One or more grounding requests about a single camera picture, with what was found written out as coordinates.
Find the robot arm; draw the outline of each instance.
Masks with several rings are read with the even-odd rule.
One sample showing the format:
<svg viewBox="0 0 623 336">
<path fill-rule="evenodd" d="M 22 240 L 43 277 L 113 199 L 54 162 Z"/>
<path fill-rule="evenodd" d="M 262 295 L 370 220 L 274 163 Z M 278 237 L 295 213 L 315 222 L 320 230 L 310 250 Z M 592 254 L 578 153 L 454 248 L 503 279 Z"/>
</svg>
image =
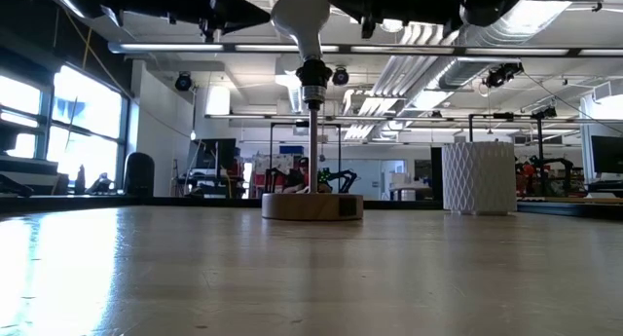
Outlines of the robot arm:
<svg viewBox="0 0 623 336">
<path fill-rule="evenodd" d="M 342 187 L 339 189 L 340 194 L 347 194 L 348 190 L 350 190 L 350 186 L 357 179 L 357 173 L 351 170 L 342 170 L 339 172 L 332 173 L 328 168 L 318 173 L 318 183 L 328 184 L 329 181 L 340 179 L 344 180 Z"/>
</svg>

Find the white wall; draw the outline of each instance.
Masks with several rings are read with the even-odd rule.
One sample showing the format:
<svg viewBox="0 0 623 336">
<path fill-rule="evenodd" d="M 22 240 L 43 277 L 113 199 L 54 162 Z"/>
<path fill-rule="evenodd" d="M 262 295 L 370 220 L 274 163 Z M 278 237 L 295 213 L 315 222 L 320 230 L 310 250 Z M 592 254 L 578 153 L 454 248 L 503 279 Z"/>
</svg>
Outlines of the white wall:
<svg viewBox="0 0 623 336">
<path fill-rule="evenodd" d="M 134 62 L 132 89 L 138 106 L 138 125 L 130 118 L 130 130 L 136 128 L 135 150 L 154 159 L 154 196 L 169 196 L 173 160 L 178 161 L 180 174 L 186 171 L 193 106 L 139 61 Z"/>
</svg>

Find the security camera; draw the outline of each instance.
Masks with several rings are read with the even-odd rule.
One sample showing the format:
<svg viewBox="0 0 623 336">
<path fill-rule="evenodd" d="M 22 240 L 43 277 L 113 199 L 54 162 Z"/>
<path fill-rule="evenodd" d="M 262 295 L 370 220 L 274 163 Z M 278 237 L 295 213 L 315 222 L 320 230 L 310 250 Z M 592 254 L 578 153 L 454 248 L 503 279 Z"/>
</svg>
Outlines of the security camera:
<svg viewBox="0 0 623 336">
<path fill-rule="evenodd" d="M 179 77 L 175 81 L 175 88 L 179 92 L 187 92 L 193 87 L 191 72 L 179 72 Z"/>
<path fill-rule="evenodd" d="M 333 85 L 343 87 L 348 84 L 348 72 L 345 67 L 337 67 L 333 73 Z"/>
</svg>

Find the table surface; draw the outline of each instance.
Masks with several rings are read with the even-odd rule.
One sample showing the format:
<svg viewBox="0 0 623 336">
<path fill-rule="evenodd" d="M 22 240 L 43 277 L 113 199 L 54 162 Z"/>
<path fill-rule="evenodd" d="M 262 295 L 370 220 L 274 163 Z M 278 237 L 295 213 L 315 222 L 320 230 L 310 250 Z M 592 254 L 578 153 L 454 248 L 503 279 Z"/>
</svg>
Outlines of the table surface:
<svg viewBox="0 0 623 336">
<path fill-rule="evenodd" d="M 0 217 L 2 335 L 622 335 L 623 226 L 127 207 Z"/>
</svg>

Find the round wooden base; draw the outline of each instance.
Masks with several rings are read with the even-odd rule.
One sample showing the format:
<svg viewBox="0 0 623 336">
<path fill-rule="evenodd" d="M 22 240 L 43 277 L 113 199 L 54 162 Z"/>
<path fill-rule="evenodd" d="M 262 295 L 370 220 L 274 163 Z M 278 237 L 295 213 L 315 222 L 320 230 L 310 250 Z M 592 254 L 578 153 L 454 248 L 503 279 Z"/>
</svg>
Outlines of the round wooden base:
<svg viewBox="0 0 623 336">
<path fill-rule="evenodd" d="M 363 219 L 363 197 L 348 194 L 265 194 L 262 217 L 276 220 Z"/>
</svg>

